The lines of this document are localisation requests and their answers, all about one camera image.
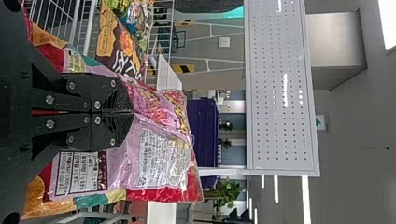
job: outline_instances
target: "wall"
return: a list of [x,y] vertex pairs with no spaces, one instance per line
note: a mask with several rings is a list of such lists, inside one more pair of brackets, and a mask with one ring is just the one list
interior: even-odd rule
[[[315,92],[317,113],[327,114],[330,125],[318,135],[321,178],[310,180],[312,223],[396,223],[396,52],[384,51],[377,0],[306,2],[310,13],[359,8],[368,63],[328,94]],[[281,178],[276,205],[267,179],[259,223],[303,223],[301,180]]]

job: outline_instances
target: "stack of bags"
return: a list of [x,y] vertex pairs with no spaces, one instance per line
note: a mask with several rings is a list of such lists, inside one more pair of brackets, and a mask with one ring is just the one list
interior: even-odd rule
[[203,200],[185,96],[182,91],[156,91],[139,81],[147,64],[152,4],[102,1],[96,60],[27,21],[30,40],[58,72],[118,78],[128,91],[135,116],[117,148],[60,152],[30,184],[22,219],[119,200]]

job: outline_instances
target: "perforated metal sheet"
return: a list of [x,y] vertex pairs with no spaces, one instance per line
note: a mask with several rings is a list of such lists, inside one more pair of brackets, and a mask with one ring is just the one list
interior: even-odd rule
[[304,1],[246,0],[247,167],[319,175]]

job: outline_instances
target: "colorful bag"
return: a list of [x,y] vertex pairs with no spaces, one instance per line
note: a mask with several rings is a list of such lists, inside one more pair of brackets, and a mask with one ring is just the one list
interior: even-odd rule
[[145,80],[148,59],[139,58],[137,44],[103,0],[96,60],[119,75]]

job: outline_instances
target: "bolt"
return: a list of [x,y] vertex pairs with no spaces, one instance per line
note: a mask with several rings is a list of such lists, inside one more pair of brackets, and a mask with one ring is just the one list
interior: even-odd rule
[[29,146],[29,145],[22,145],[22,146],[20,147],[20,152],[21,152],[21,153],[26,152],[26,151],[29,151],[29,150],[30,150],[30,146]]
[[76,84],[74,83],[74,82],[70,82],[69,83],[69,89],[70,90],[73,90],[73,89],[75,89],[76,88]]
[[94,106],[95,106],[96,109],[100,109],[100,102],[99,101],[95,101]]
[[48,96],[46,97],[46,102],[47,102],[47,104],[49,104],[49,105],[52,105],[54,100],[55,100],[55,98],[53,98],[51,95],[48,95]]
[[30,73],[29,73],[29,72],[22,71],[22,72],[21,72],[21,77],[22,77],[22,78],[30,78]]
[[53,121],[52,119],[47,120],[46,126],[49,129],[53,129],[53,126],[55,126],[55,121]]
[[85,117],[84,118],[84,123],[89,123],[91,121],[90,117]]
[[75,138],[74,135],[70,135],[70,136],[67,138],[67,142],[70,143],[70,144],[74,143],[75,140],[76,140],[76,138]]
[[95,118],[95,124],[100,124],[102,120],[100,119],[100,117],[96,117]]

